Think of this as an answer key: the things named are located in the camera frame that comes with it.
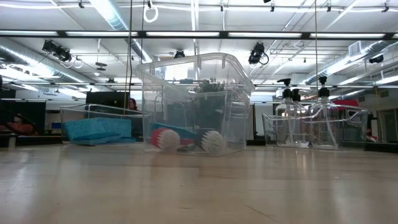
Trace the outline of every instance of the black pump nozzle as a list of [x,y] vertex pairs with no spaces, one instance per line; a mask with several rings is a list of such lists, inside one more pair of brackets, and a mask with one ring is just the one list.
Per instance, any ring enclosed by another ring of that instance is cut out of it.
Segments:
[[292,99],[293,101],[301,101],[301,96],[299,94],[300,89],[294,89]]
[[322,84],[322,88],[319,89],[318,91],[318,96],[323,97],[323,96],[330,96],[330,91],[328,88],[325,87],[327,77],[319,77],[319,82]]
[[328,79],[328,77],[319,77],[319,82],[324,85],[326,83],[326,80]]
[[277,82],[283,82],[283,83],[285,83],[285,86],[289,86],[290,81],[291,81],[291,78],[284,78],[284,79],[278,80]]
[[282,94],[282,97],[283,98],[288,98],[288,97],[291,98],[292,97],[292,90],[290,90],[288,88],[289,84],[290,84],[290,78],[281,79],[281,80],[278,80],[277,82],[285,83],[286,89],[284,90],[284,93]]

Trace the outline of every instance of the green leaves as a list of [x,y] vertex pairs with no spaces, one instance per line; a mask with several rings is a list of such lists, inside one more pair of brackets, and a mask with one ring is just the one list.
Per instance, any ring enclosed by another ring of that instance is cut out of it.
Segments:
[[216,78],[211,77],[210,81],[203,80],[202,82],[200,82],[199,87],[195,87],[193,91],[195,93],[215,93],[219,91],[224,91],[225,85],[225,81],[223,81],[222,83],[216,82]]

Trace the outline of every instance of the desk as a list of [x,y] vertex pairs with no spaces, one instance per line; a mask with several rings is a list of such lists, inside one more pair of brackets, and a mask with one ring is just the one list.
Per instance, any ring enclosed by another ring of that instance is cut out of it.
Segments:
[[396,154],[248,149],[224,157],[62,145],[0,152],[1,223],[398,220]]

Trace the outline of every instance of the black spotlight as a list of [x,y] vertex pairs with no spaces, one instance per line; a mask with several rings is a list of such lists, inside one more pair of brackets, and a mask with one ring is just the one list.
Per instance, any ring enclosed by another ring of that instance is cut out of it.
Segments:
[[70,62],[72,60],[72,55],[70,55],[69,49],[63,49],[62,47],[57,47],[53,54],[62,62]]
[[45,40],[42,50],[51,54],[55,51],[58,46],[55,45],[51,40]]
[[[267,57],[267,62],[266,63],[260,62],[260,60],[261,60],[261,58],[263,56]],[[269,58],[268,58],[268,55],[265,53],[264,44],[263,43],[256,43],[256,45],[254,46],[253,50],[250,53],[249,63],[251,65],[255,65],[257,63],[260,63],[262,65],[266,65],[266,64],[268,64],[268,61],[269,61]]]
[[174,55],[174,58],[180,58],[180,57],[185,57],[183,50],[177,50],[177,53],[175,53]]
[[377,56],[375,58],[370,58],[369,59],[369,63],[381,63],[383,61],[384,61],[384,56],[383,55],[380,55],[380,56]]

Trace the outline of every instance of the plastic storage container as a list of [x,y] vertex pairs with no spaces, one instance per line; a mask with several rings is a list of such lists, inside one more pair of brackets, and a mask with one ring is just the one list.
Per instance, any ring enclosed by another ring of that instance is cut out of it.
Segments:
[[246,147],[255,90],[238,60],[204,54],[138,65],[147,149],[222,156]]
[[355,106],[319,102],[310,108],[310,142],[317,149],[364,147],[368,111]]
[[142,136],[142,114],[112,106],[61,107],[62,141],[80,145],[129,145]]

